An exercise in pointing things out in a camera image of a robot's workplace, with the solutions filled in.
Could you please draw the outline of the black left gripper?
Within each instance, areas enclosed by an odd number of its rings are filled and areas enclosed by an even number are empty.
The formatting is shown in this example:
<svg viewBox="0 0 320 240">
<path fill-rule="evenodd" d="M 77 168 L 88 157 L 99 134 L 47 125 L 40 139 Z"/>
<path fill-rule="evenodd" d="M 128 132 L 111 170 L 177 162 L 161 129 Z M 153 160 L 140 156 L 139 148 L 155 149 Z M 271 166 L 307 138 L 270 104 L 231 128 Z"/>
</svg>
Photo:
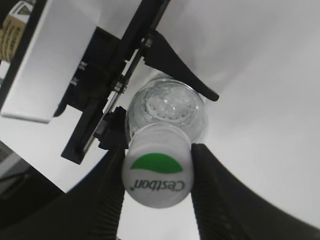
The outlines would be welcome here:
<svg viewBox="0 0 320 240">
<path fill-rule="evenodd" d="M 122 38 L 97 27 L 78 64 L 72 80 L 57 107 L 60 116 L 67 106 L 81 111 L 61 157 L 80 164 L 94 139 L 98 147 L 128 149 L 125 120 L 127 111 L 116 107 L 129 79 L 145 53 L 144 63 L 190 86 L 216 102 L 220 96 L 206 86 L 181 60 L 165 37 L 154 30 L 166 8 L 167 0 L 143 0 Z"/>
</svg>

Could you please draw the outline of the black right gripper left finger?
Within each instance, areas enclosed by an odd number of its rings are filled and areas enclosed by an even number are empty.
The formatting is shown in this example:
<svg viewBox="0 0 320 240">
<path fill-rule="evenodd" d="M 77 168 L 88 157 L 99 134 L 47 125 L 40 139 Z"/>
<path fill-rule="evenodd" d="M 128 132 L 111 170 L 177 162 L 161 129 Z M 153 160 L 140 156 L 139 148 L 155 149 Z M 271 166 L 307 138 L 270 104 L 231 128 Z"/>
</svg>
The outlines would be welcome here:
<svg viewBox="0 0 320 240">
<path fill-rule="evenodd" d="M 125 150 L 115 147 L 69 192 L 2 230 L 2 240 L 116 240 Z"/>
</svg>

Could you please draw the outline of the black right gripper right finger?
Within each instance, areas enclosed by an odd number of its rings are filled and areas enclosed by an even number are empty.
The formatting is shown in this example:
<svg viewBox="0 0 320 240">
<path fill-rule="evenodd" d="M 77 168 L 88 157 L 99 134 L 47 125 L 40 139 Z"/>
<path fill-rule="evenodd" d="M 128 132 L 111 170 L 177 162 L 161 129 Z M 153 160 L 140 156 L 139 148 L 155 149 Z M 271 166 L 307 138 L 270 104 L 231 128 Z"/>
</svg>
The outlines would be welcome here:
<svg viewBox="0 0 320 240">
<path fill-rule="evenodd" d="M 204 144 L 191 146 L 191 198 L 202 240 L 318 240 L 320 230 L 253 192 Z"/>
</svg>

